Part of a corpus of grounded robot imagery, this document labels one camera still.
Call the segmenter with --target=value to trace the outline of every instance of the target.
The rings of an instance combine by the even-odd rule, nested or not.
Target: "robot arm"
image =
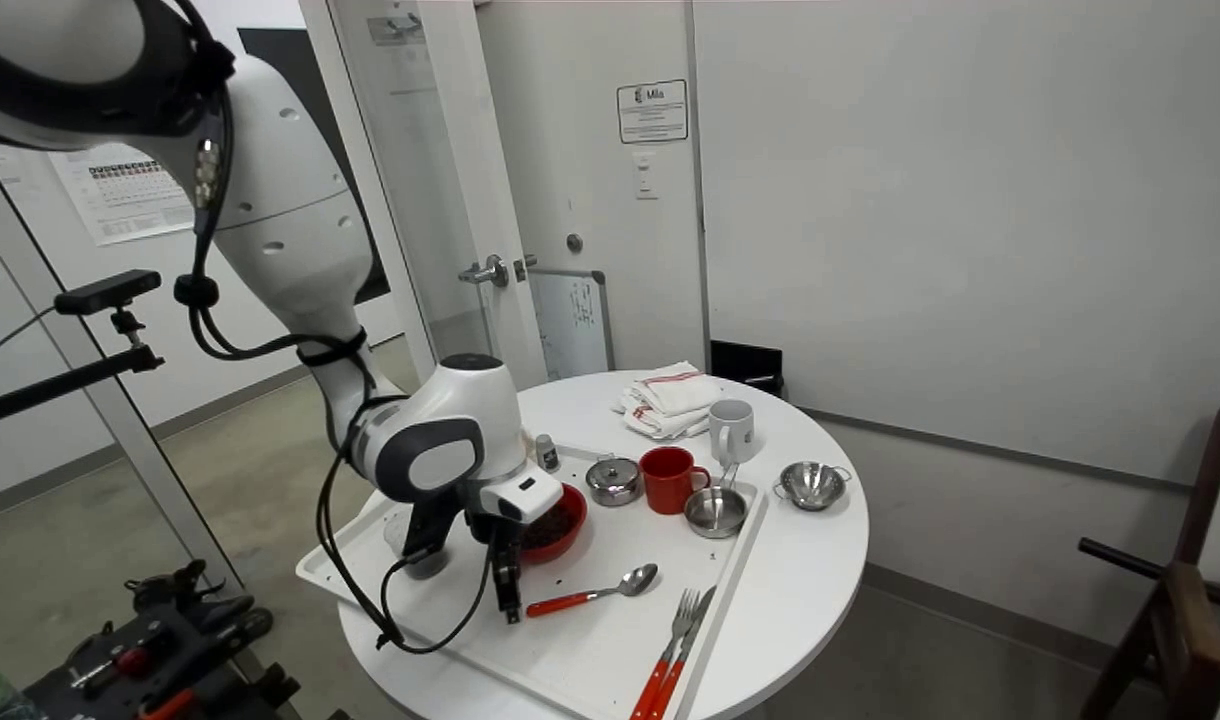
[[[458,508],[534,523],[562,482],[528,465],[513,372],[446,358],[412,398],[368,358],[356,287],[372,269],[360,204],[297,90],[233,58],[204,21],[159,0],[0,0],[0,138],[131,142],[204,213],[227,157],[214,242],[286,320],[329,408],[329,437],[386,497],[418,503],[409,546],[441,546]],[[214,142],[217,99],[227,149]]]

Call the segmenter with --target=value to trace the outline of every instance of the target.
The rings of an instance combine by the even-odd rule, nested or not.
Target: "spoon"
[[[657,562],[639,562],[639,566],[626,571],[620,584],[612,584],[612,589],[567,591],[567,597],[553,597],[553,600],[528,604],[528,616],[534,616],[534,621],[537,621],[537,616],[555,616],[555,610],[566,610],[566,606],[582,606],[582,604],[591,604],[591,600],[615,597],[615,591],[620,591],[620,597],[639,597],[639,591],[654,589],[654,581],[657,581]]]

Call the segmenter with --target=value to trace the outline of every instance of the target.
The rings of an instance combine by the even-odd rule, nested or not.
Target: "floor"
[[[379,362],[412,382],[400,343]],[[400,720],[352,665],[337,606],[291,577],[313,546],[313,499],[329,469],[316,386],[297,374],[163,437],[173,465],[253,597],[275,610],[259,645],[306,691],[297,713],[325,720]],[[337,482],[337,514],[363,503],[360,478]],[[120,581],[175,566],[179,546],[126,465],[93,469],[24,503],[0,508],[0,672],[34,680],[88,628],[126,616]],[[760,720],[1067,720],[1098,667],[1011,645],[893,591],[863,589],[832,646]],[[1134,691],[1124,720],[1159,714]]]

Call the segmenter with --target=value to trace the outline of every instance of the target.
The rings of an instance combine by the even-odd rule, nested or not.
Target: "door handle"
[[[513,271],[499,262],[499,255],[490,255],[483,262],[466,269],[458,278],[507,287]]]

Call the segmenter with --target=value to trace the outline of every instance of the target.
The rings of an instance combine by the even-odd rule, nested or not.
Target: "round white table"
[[[578,374],[528,386],[522,394],[526,427],[547,433],[566,453],[643,457],[654,438],[628,433],[612,413],[626,403],[639,372]],[[757,545],[746,554],[736,597],[708,655],[693,714],[739,714],[795,680],[842,628],[863,559],[867,503],[844,448],[801,408],[746,382],[720,380],[720,394],[757,408],[760,453],[739,469],[746,482],[773,492],[793,460],[847,469],[847,492],[827,511],[795,511],[784,497],[768,497]],[[708,465],[708,437],[680,438]],[[555,720],[566,709],[534,691],[518,691],[448,651],[404,655],[377,651],[377,628],[352,604],[337,604],[348,646],[360,667],[404,709],[446,720]]]

